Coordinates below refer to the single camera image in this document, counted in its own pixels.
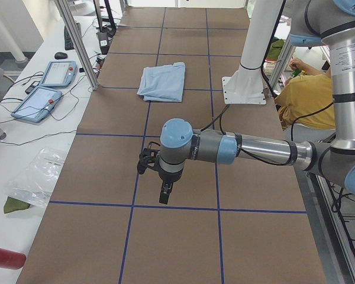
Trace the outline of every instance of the mustard yellow shirt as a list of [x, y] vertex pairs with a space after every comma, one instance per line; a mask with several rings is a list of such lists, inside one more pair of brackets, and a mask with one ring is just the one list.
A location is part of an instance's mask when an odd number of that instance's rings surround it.
[[[278, 113], [283, 130], [292, 125], [296, 118], [319, 111], [332, 100], [333, 87], [326, 75], [299, 75], [293, 78], [275, 99], [275, 103], [281, 106]], [[334, 129], [334, 107], [300, 118], [296, 123], [315, 129]]]

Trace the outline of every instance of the green object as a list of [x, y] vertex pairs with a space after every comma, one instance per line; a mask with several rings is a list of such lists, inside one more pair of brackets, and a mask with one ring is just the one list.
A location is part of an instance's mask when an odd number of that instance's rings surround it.
[[28, 209], [29, 207], [30, 207], [29, 203], [8, 197], [4, 205], [4, 214], [14, 212], [17, 210], [25, 210]]
[[283, 40], [276, 40], [270, 46], [266, 60], [277, 61], [284, 46]]
[[296, 67], [296, 70], [294, 70], [291, 73], [291, 76], [294, 78], [294, 77], [298, 76], [300, 73], [301, 73], [301, 70]]

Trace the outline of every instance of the red cup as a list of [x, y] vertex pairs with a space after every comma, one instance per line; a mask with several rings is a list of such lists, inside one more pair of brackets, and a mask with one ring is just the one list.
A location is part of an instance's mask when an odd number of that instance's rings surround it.
[[11, 250], [0, 248], [0, 267], [8, 269], [19, 269], [24, 266], [26, 255]]

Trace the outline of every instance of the plastic bag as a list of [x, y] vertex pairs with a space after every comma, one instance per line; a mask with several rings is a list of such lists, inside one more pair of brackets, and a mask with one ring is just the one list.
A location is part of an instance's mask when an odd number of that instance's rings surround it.
[[44, 148], [20, 174], [11, 179], [4, 193], [45, 208], [59, 178], [67, 153]]

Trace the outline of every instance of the blue cloth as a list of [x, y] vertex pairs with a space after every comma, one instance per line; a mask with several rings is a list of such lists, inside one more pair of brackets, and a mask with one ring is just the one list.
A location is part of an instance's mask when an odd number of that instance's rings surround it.
[[185, 64], [146, 67], [143, 69], [137, 95], [144, 101], [181, 102], [184, 87]]

